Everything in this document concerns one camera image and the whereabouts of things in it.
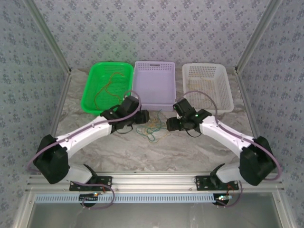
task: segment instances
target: wall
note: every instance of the wall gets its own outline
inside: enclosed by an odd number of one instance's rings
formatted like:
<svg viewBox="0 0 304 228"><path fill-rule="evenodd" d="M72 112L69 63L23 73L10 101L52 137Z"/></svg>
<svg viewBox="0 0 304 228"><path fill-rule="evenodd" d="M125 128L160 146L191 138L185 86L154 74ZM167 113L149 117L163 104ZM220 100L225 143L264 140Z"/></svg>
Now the wall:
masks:
<svg viewBox="0 0 304 228"><path fill-rule="evenodd" d="M259 130L284 169L304 227L304 2L283 0L241 73Z"/></svg>
<svg viewBox="0 0 304 228"><path fill-rule="evenodd" d="M35 0L68 64L235 66L268 0Z"/></svg>
<svg viewBox="0 0 304 228"><path fill-rule="evenodd" d="M25 166L49 133L65 74L21 0L0 1L0 227L12 225Z"/></svg>

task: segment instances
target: metal bar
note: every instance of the metal bar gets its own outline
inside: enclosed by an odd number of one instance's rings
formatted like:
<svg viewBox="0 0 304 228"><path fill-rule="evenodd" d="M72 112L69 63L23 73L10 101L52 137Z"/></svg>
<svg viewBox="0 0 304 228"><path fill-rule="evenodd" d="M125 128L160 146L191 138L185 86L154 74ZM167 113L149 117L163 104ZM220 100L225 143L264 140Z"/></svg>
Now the metal bar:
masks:
<svg viewBox="0 0 304 228"><path fill-rule="evenodd" d="M273 192L277 213L280 217L283 228L296 228L297 224L293 216L290 204L285 192Z"/></svg>
<svg viewBox="0 0 304 228"><path fill-rule="evenodd" d="M209 175L210 172L179 172L179 173L97 173L99 176L112 176L112 188L117 193L197 193L195 176ZM242 182L244 193L273 192L284 190L280 181L263 181L258 186L251 186ZM50 185L41 175L30 176L26 191L36 193L70 193L70 183L61 181ZM223 191L210 190L204 193L223 193Z"/></svg>
<svg viewBox="0 0 304 228"><path fill-rule="evenodd" d="M57 128L58 128L58 123L59 123L59 118L60 118L63 106L65 104L65 101L66 101L67 92L68 92L70 83L71 83L71 73L69 72L66 76L66 80L64 82L64 85L63 85L63 88L62 88L62 91L61 91L61 94L60 94L59 102L58 102L58 105L57 105L57 108L56 108L56 111L55 111L55 115L54 115L54 118L53 118L53 121L52 121L51 130L50 130L50 134L52 136L56 135L56 131L57 131Z"/></svg>
<svg viewBox="0 0 304 228"><path fill-rule="evenodd" d="M25 6L28 8L30 14L33 17L33 20L38 25L41 33L43 34L45 40L49 44L51 50L53 51L56 59L58 60L60 66L65 72L69 72L69 66L68 63L62 54L58 44L55 41L55 38L53 37L51 31L49 30L47 24L45 23L43 16L41 15L37 5L34 3L33 0L23 0Z"/></svg>
<svg viewBox="0 0 304 228"><path fill-rule="evenodd" d="M251 107L250 100L248 98L248 95L247 95L247 92L246 92L246 89L245 89L243 79L238 73L236 74L236 77L237 77L238 87L239 87L239 90L240 90L242 98L243 98L245 110L247 112L247 116L248 116L249 124L250 124L251 130L252 130L252 134L255 138L257 138L257 137L260 136L260 132L259 132L259 129L258 129L258 126L257 126L256 118L255 118L255 116L253 114L253 111L252 111L252 107Z"/></svg>
<svg viewBox="0 0 304 228"><path fill-rule="evenodd" d="M231 66L226 66L225 68L226 68L227 74L235 75L235 73L236 73L235 72L235 69L236 69L235 66L232 66L232 67Z"/></svg>
<svg viewBox="0 0 304 228"><path fill-rule="evenodd" d="M32 213L36 194L29 192L23 196L19 204L19 209L15 215L12 228L26 228Z"/></svg>
<svg viewBox="0 0 304 228"><path fill-rule="evenodd" d="M282 1L283 0L271 0L267 5L262 18L257 24L255 31L253 32L243 54L241 55L237 63L237 70L239 73L243 71L246 63L249 61L253 51L255 50L260 39L262 38L265 30L270 24L274 14L276 13Z"/></svg>

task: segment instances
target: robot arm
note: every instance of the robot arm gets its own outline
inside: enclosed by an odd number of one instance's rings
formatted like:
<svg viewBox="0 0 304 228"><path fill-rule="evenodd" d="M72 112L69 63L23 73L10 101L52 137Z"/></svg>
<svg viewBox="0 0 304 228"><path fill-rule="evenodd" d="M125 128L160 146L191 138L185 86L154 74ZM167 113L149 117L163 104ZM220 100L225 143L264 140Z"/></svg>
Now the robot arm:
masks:
<svg viewBox="0 0 304 228"><path fill-rule="evenodd" d="M110 108L96 117L90 123L72 131L68 134L58 136L45 136L38 147L38 151L55 142L63 142L46 150L34 160L34 165L45 176L50 184L60 181L76 181L80 183L92 182L95 172L87 165L69 164L68 160L81 148L107 136L124 126L132 124L143 124L149 121L149 112L138 111L135 115L123 121L115 121L133 113L139 105L139 101L132 96L124 99L121 105Z"/></svg>
<svg viewBox="0 0 304 228"><path fill-rule="evenodd" d="M215 117L206 110L202 109L196 112L186 99L181 99L173 108L178 117L167 120L168 131L193 129L217 140L240 158L240 162L222 164L211 172L211 181L216 187L220 187L223 183L238 180L245 180L256 186L276 167L272 159L261 149L243 140L254 141L271 152L265 138L260 136L255 139L252 136L239 133L220 121L216 121ZM241 139L222 130L219 124L230 132L239 135Z"/></svg>

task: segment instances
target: plastic basket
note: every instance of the plastic basket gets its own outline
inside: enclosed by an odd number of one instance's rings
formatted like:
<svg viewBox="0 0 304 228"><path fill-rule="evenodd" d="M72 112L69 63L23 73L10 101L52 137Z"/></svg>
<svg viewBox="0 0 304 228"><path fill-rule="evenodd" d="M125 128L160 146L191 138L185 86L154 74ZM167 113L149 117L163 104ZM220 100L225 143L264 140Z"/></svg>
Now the plastic basket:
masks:
<svg viewBox="0 0 304 228"><path fill-rule="evenodd" d="M112 83L107 87L112 76ZM86 113L99 115L123 100L132 88L133 66L121 62L100 62L92 66L80 106Z"/></svg>
<svg viewBox="0 0 304 228"><path fill-rule="evenodd" d="M232 112L233 99L226 69L221 64L190 63L182 67L184 93L199 90L208 94L218 107L218 114ZM185 96L196 109L215 114L212 102L204 95L191 93Z"/></svg>
<svg viewBox="0 0 304 228"><path fill-rule="evenodd" d="M142 100L142 109L172 111L175 102L173 62L135 62L133 90Z"/></svg>

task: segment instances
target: floor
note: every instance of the floor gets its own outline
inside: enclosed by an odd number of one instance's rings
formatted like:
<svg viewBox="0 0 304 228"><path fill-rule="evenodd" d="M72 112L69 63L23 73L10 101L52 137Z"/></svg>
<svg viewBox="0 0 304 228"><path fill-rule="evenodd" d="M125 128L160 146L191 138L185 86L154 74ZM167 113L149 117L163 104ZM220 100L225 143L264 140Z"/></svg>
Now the floor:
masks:
<svg viewBox="0 0 304 228"><path fill-rule="evenodd" d="M95 118L80 108L87 76L86 70L72 70L57 136L75 130ZM236 77L228 75L228 78L234 110L223 114L220 119L237 131L252 135ZM176 97L179 98L183 91L181 69L176 69L176 90ZM156 115L157 112L150 112L150 116ZM163 122L174 116L174 112L160 114ZM157 143L150 143L135 130L128 134L113 133L81 149L70 162L85 163L95 171L211 171L219 164L238 161L233 152L208 136L191 138L185 132L162 129L156 137L161 139Z"/></svg>

